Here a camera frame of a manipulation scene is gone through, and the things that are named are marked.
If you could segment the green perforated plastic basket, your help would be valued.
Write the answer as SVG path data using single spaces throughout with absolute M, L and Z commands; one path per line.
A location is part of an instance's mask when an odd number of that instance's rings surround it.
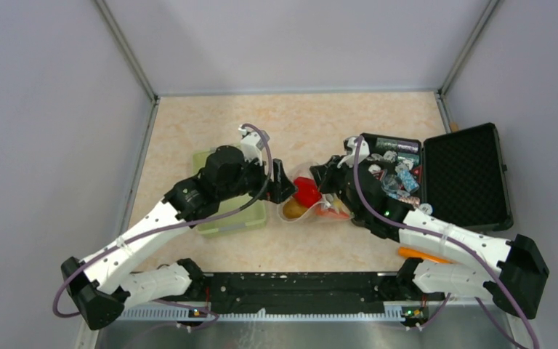
M 243 195 L 223 201 L 215 214 L 221 215 L 231 212 L 246 204 L 251 197 Z M 264 228 L 267 223 L 267 210 L 263 202 L 256 201 L 254 204 L 229 217 L 214 220 L 196 226 L 197 232 L 206 238 L 217 237 L 229 233 L 240 233 L 248 230 Z

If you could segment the clear polka dot zip bag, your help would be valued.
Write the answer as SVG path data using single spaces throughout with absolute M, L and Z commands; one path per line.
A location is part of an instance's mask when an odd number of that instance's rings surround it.
M 286 172 L 297 192 L 276 209 L 278 218 L 287 223 L 343 222 L 352 218 L 351 212 L 336 194 L 322 194 L 314 181 L 310 168 L 314 161 L 304 162 Z

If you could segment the brown potato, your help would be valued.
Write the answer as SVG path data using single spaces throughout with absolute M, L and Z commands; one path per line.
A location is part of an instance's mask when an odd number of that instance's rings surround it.
M 298 220 L 308 209 L 308 207 L 300 204 L 296 199 L 291 198 L 283 205 L 282 213 L 287 220 Z

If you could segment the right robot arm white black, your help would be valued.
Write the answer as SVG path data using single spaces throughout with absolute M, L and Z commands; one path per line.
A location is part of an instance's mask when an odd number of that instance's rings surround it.
M 402 297 L 436 292 L 484 297 L 513 316 L 536 317 L 550 271 L 533 239 L 487 236 L 433 217 L 385 193 L 371 165 L 361 161 L 354 168 L 332 156 L 310 172 L 321 193 L 335 194 L 347 206 L 357 226 L 447 261 L 406 261 L 397 280 Z

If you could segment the yellow lemon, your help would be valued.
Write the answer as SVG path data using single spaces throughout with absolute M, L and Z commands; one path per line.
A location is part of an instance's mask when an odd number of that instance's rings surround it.
M 334 210 L 337 214 L 349 214 L 348 208 L 342 203 L 340 199 L 334 199 L 331 204 L 332 210 Z

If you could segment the red bell pepper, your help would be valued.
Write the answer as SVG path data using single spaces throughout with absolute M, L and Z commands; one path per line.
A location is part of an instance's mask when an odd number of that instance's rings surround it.
M 300 204 L 310 208 L 322 199 L 322 194 L 313 179 L 297 177 L 294 179 L 294 185 L 298 188 L 298 192 L 293 197 Z

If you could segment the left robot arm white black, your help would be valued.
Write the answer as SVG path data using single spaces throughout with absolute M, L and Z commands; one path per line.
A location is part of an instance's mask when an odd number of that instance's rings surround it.
M 241 210 L 258 200 L 282 204 L 297 192 L 283 163 L 247 157 L 223 145 L 206 157 L 192 177 L 177 182 L 138 223 L 100 251 L 85 258 L 69 257 L 60 266 L 63 284 L 91 330 L 113 323 L 126 309 L 172 295 L 196 300 L 204 282 L 196 265 L 170 265 L 165 271 L 135 274 L 133 270 L 164 244 L 196 225 L 228 217 L 219 214 L 223 201 L 249 196 Z

